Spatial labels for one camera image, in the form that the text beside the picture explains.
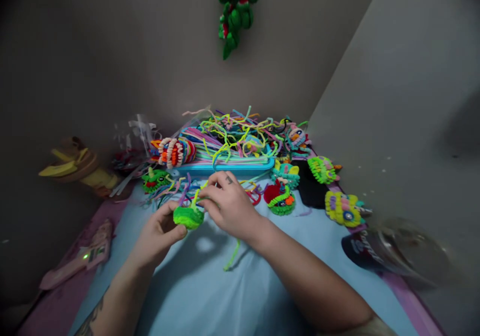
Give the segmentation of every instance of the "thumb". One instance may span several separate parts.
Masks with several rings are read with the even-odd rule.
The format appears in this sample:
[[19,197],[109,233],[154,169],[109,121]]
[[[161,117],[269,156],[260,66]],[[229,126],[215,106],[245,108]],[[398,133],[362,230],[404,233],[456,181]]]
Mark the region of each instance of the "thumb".
[[217,204],[208,198],[200,201],[199,204],[205,208],[205,211],[210,214],[210,217],[218,225],[220,220],[222,219],[222,214],[220,213],[220,209]]
[[176,242],[182,240],[187,235],[185,225],[177,225],[173,230],[168,231],[162,236],[163,247],[170,247]]

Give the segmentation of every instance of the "right hand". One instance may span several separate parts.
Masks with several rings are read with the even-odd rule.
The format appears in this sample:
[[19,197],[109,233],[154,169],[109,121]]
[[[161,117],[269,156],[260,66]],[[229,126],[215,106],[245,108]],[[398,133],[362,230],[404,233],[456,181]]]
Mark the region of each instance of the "right hand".
[[219,171],[208,178],[199,193],[200,202],[216,225],[237,239],[249,242],[261,231],[265,219],[252,205],[245,189],[230,171]]

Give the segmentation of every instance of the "left hand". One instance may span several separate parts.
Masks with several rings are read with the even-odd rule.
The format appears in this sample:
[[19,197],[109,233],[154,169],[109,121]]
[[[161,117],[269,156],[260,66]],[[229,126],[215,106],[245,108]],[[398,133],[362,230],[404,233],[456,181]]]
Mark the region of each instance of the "left hand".
[[163,204],[147,221],[130,253],[129,262],[138,268],[156,268],[164,260],[170,246],[187,235],[184,225],[175,225],[173,212],[178,202]]

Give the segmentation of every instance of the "googly eye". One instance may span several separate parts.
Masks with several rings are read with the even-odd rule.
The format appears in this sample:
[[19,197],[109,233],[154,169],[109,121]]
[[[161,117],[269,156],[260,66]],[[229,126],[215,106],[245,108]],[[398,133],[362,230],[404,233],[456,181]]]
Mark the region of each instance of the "googly eye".
[[345,219],[345,221],[352,221],[354,219],[354,214],[350,211],[344,211],[343,218]]

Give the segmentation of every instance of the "red pom pom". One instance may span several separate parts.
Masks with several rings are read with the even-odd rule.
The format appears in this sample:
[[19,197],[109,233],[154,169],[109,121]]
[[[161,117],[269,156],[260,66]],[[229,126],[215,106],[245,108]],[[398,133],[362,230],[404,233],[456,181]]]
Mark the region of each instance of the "red pom pom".
[[278,181],[276,182],[276,184],[270,185],[265,189],[263,199],[267,204],[269,204],[270,201],[272,201],[277,196],[280,196],[280,184]]

